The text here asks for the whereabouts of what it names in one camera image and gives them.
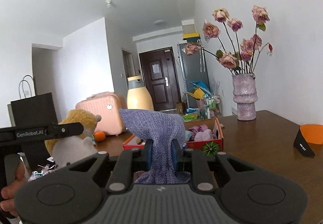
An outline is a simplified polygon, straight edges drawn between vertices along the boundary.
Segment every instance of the knitted fabric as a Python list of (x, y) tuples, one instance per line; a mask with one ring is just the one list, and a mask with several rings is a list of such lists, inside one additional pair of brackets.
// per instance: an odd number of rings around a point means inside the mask
[(143, 140), (153, 140), (151, 170), (135, 183), (182, 184), (189, 181), (189, 173), (175, 172), (172, 163), (172, 140), (177, 139), (181, 147), (185, 141), (184, 123), (179, 115), (136, 109), (121, 109), (120, 115), (131, 133)]

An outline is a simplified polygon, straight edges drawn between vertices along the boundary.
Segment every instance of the watermelon picture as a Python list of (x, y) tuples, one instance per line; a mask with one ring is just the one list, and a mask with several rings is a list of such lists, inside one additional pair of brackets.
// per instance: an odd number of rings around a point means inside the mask
[(202, 147), (202, 151), (206, 156), (215, 156), (220, 151), (220, 145), (215, 142), (208, 142)]

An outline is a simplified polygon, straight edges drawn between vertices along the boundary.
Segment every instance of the green leaf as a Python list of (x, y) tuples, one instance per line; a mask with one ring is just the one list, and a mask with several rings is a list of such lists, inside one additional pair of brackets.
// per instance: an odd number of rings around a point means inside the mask
[(262, 24), (262, 25), (257, 24), (257, 28), (259, 28), (262, 31), (266, 31), (266, 25), (265, 24)]
[(221, 58), (223, 56), (223, 52), (221, 50), (217, 50), (215, 54), (218, 58)]
[(240, 53), (239, 52), (235, 53), (234, 57), (240, 60)]

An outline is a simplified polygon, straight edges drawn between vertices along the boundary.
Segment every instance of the wall outlet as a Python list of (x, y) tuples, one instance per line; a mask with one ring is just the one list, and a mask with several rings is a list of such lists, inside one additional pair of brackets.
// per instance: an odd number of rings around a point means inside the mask
[(231, 108), (232, 114), (233, 115), (237, 115), (238, 114), (238, 110), (234, 107)]

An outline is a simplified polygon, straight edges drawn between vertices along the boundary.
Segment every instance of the red cardboard box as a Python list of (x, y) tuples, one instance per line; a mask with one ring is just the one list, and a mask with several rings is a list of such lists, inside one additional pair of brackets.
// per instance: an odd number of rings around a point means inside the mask
[(218, 143), (220, 146), (220, 151), (223, 151), (223, 133), (222, 133), (222, 129), (220, 126), (220, 122), (217, 118), (194, 120), (194, 121), (190, 121), (190, 122), (185, 122), (184, 126), (185, 126), (186, 130), (189, 130), (193, 126), (207, 125), (207, 127), (213, 131), (215, 124), (217, 124), (219, 139), (208, 140), (208, 141), (187, 142), (187, 148), (202, 149), (202, 147), (206, 143), (214, 142), (214, 143)]
[[(185, 122), (184, 126), (186, 130), (189, 130), (192, 126), (200, 126), (200, 125), (207, 125), (207, 127), (211, 130), (214, 129), (214, 125), (217, 124), (219, 139), (215, 140), (208, 140), (208, 141), (196, 141), (196, 142), (187, 142), (187, 148), (193, 149), (202, 149), (202, 147), (209, 142), (218, 143), (220, 146), (220, 151), (223, 151), (223, 133), (220, 126), (220, 123), (217, 118), (205, 119), (205, 120), (194, 120), (190, 122)], [(138, 145), (137, 144), (138, 137), (132, 135), (123, 143), (123, 149), (132, 149), (134, 147), (143, 149), (145, 145)]]

